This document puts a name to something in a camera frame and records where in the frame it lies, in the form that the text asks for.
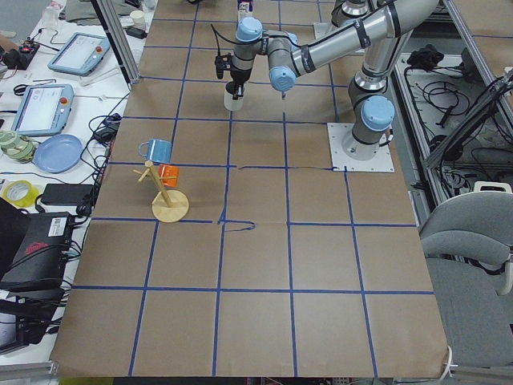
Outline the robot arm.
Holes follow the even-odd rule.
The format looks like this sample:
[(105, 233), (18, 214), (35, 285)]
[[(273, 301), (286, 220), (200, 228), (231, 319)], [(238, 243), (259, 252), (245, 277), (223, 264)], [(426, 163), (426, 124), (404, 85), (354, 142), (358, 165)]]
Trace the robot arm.
[(375, 128), (364, 117), (368, 104), (386, 101), (388, 78), (412, 31), (434, 11), (436, 1), (337, 1), (325, 33), (302, 42), (286, 30), (269, 30), (253, 17), (242, 18), (231, 40), (233, 50), (215, 57), (216, 76), (231, 76), (225, 86), (225, 107), (235, 111), (244, 98), (257, 56), (269, 65), (269, 82), (285, 94), (297, 80), (333, 62), (362, 53), (361, 68), (348, 84), (356, 119), (349, 141), (364, 149), (378, 146), (390, 126)]

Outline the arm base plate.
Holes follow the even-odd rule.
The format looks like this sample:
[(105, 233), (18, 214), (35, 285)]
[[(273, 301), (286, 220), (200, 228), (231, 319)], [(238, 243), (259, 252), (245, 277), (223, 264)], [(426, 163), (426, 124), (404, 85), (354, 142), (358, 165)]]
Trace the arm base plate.
[(331, 22), (315, 22), (313, 24), (314, 38), (319, 39), (336, 29), (337, 27)]
[(327, 123), (332, 169), (339, 172), (394, 172), (387, 137), (376, 144), (361, 144), (353, 137), (353, 124)]

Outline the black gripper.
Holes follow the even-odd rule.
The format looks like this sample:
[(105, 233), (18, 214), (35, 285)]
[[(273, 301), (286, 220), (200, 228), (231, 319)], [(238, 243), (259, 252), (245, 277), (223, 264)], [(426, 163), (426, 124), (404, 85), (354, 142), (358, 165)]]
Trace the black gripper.
[(224, 73), (227, 71), (233, 82), (228, 82), (225, 90), (232, 93), (233, 99), (242, 99), (244, 97), (244, 83), (250, 79), (251, 69), (240, 69), (236, 66), (236, 56), (232, 54), (217, 55), (214, 59), (216, 68), (216, 77), (218, 79), (224, 78)]

